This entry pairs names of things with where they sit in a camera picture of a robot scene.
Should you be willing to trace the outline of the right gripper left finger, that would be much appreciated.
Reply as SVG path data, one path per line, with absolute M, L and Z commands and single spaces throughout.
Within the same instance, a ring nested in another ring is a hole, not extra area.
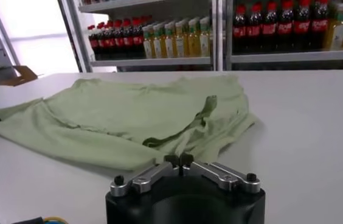
M 149 192 L 152 185 L 161 178 L 178 175 L 179 165 L 178 156 L 166 155 L 162 163 L 151 165 L 128 178 L 125 178 L 123 175 L 115 176 L 110 184 L 109 193 L 113 197 L 124 197 L 132 189 L 139 194 Z

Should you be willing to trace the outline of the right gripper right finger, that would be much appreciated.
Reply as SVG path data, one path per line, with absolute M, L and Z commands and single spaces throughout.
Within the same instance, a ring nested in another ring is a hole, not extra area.
M 180 156 L 180 165 L 183 175 L 207 178 L 224 191 L 240 188 L 246 193 L 257 194 L 261 190 L 260 180 L 254 173 L 243 174 L 220 163 L 195 161 L 193 155 L 187 153 Z

